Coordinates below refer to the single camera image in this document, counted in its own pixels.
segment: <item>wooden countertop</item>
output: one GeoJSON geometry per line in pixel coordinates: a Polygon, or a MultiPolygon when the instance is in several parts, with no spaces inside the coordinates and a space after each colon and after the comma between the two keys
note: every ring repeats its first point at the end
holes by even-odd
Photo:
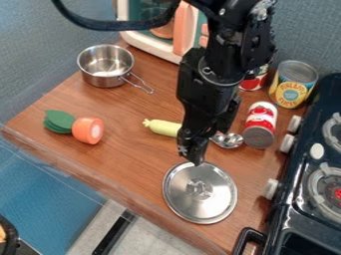
{"type": "MultiPolygon", "coordinates": [[[[183,161],[176,153],[175,139],[152,133],[142,125],[144,119],[181,122],[183,110],[175,98],[178,66],[133,47],[130,50],[136,57],[133,71],[156,89],[153,95],[128,84],[98,89],[84,83],[78,72],[9,121],[3,133],[12,142],[207,253],[229,253],[243,227],[261,229],[269,205],[261,197],[263,187],[268,178],[279,174],[285,155],[277,149],[291,117],[302,114],[303,109],[279,109],[275,144],[267,150],[246,145],[226,150],[211,143],[206,160],[232,176],[238,188],[237,206],[228,218],[216,224],[186,222],[174,215],[163,200],[165,174],[183,161]],[[103,140],[88,145],[70,135],[44,129],[45,110],[101,118],[106,126],[103,140]]],[[[231,129],[239,133],[250,105],[269,101],[266,90],[241,94],[243,102],[231,129]]]]}

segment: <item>yellow can label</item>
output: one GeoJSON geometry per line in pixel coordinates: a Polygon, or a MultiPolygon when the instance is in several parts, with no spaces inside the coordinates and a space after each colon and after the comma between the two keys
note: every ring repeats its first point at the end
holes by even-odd
{"type": "Polygon", "coordinates": [[[307,88],[299,83],[285,82],[277,87],[276,101],[284,108],[297,108],[306,98],[307,88]]]}
{"type": "Polygon", "coordinates": [[[301,84],[286,80],[276,72],[269,89],[270,98],[278,105],[294,109],[298,108],[310,95],[314,84],[301,84]]]}

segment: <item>toy stove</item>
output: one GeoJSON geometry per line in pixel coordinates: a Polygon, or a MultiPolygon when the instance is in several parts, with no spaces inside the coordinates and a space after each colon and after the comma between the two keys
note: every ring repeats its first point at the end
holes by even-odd
{"type": "Polygon", "coordinates": [[[278,182],[264,196],[272,200],[266,235],[251,228],[240,234],[233,254],[249,241],[258,254],[341,254],[341,74],[325,77],[303,120],[294,117],[280,150],[289,153],[278,182]]]}

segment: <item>saucepan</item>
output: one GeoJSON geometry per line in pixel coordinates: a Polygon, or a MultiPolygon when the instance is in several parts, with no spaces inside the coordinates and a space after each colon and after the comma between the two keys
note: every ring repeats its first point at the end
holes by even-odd
{"type": "Polygon", "coordinates": [[[98,88],[113,88],[129,83],[152,94],[154,89],[132,72],[134,63],[135,59],[130,51],[110,44],[89,47],[77,58],[83,79],[88,84],[98,88]],[[130,76],[137,78],[141,85],[129,81],[130,76]]]}

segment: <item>black robotic arm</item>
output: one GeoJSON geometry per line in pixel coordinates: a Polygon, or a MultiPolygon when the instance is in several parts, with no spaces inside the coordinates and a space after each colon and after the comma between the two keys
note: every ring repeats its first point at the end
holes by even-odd
{"type": "MultiPolygon", "coordinates": [[[[207,48],[190,49],[179,65],[177,98],[184,107],[178,153],[195,165],[204,161],[208,140],[227,132],[240,104],[238,85],[247,71],[269,63],[275,52],[271,17],[276,0],[187,0],[208,18],[207,48]]],[[[52,0],[74,24],[92,30],[145,30],[165,25],[179,0],[150,21],[97,21],[52,0]]]]}

